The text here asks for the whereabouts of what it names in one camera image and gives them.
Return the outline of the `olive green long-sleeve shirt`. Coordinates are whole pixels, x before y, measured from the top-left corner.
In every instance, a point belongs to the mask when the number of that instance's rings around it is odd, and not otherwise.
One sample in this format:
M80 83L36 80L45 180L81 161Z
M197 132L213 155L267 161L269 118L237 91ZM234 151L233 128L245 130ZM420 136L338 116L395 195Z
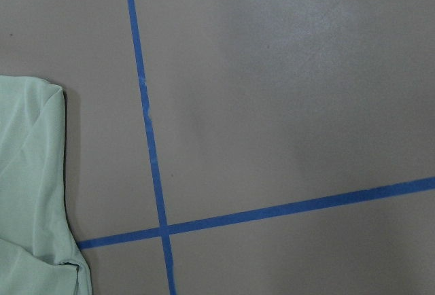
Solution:
M36 77L1 77L1 293L91 294L65 213L65 98Z

